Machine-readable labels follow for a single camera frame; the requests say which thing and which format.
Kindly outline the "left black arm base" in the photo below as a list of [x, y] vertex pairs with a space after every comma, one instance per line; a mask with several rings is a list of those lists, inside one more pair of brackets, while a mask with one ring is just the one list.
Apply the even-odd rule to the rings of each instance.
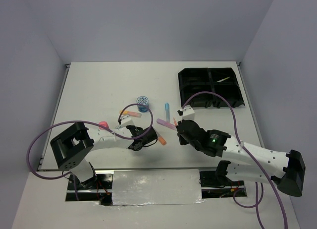
[[88, 187], [84, 187], [73, 175], [67, 177], [66, 202], [93, 201], [99, 205], [111, 206], [113, 174], [98, 172], [96, 176], [95, 183]]

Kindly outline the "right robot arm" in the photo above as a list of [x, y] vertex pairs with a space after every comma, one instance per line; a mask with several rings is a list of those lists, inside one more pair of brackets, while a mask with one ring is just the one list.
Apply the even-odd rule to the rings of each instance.
[[207, 156], [221, 158], [215, 173], [219, 184], [240, 180], [273, 182], [284, 194], [302, 196], [306, 166], [300, 152], [278, 152], [238, 142], [223, 131], [205, 131], [193, 120], [180, 121], [176, 129], [180, 145], [189, 144]]

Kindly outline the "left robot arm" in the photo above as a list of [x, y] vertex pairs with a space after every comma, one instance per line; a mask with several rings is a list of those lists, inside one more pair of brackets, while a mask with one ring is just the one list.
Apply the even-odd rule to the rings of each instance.
[[99, 180], [94, 167], [85, 159], [91, 151], [110, 148], [139, 151], [156, 144], [157, 140], [153, 127], [143, 129], [132, 121], [120, 124], [111, 132], [87, 128], [83, 122], [77, 122], [54, 137], [50, 145], [58, 169], [71, 172], [85, 189], [91, 189]]

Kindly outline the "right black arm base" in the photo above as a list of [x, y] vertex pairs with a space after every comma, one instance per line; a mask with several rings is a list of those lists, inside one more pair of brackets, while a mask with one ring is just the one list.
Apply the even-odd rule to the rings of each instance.
[[243, 181], [232, 181], [228, 175], [230, 161], [220, 161], [215, 170], [200, 170], [199, 184], [203, 199], [247, 197]]

